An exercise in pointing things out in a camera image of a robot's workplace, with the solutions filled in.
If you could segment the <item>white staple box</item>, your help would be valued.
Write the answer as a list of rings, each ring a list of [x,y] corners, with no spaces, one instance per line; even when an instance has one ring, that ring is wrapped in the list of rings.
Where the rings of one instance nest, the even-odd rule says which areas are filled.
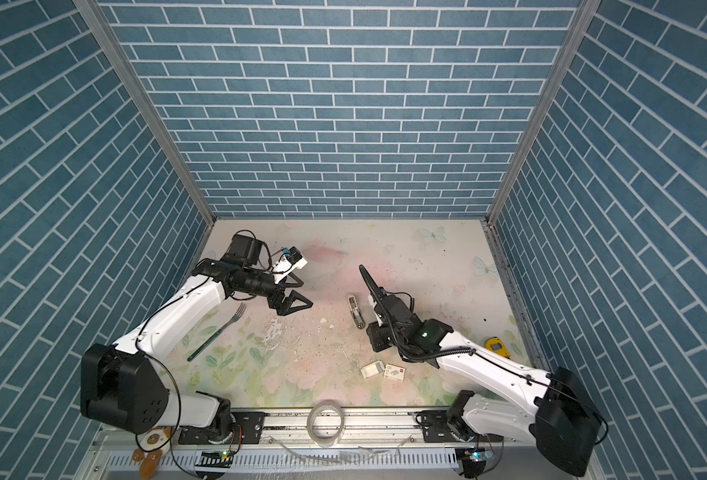
[[[389,380],[403,382],[403,380],[405,380],[405,368],[393,364],[387,364],[385,365],[383,375]]]

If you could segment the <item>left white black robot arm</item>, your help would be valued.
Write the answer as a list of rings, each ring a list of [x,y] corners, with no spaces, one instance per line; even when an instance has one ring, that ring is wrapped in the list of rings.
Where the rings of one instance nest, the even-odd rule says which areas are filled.
[[[252,232],[237,231],[221,258],[200,260],[185,284],[137,328],[111,344],[93,344],[81,358],[81,415],[133,434],[183,427],[211,443],[230,436],[235,421],[229,401],[165,386],[162,360],[226,300],[245,304],[261,297],[279,316],[311,308],[297,291],[303,282],[295,272],[307,264],[301,252],[284,248],[265,267],[260,256],[266,248]]]

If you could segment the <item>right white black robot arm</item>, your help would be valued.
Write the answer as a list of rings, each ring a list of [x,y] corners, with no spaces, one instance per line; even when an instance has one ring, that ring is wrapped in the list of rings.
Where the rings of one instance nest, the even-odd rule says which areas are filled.
[[[607,436],[607,422],[577,374],[519,364],[473,343],[451,326],[421,320],[399,296],[385,294],[369,304],[377,321],[367,326],[376,352],[395,348],[407,363],[427,363],[459,374],[495,394],[457,394],[447,427],[461,441],[493,434],[533,444],[563,472],[583,477],[593,449]]]

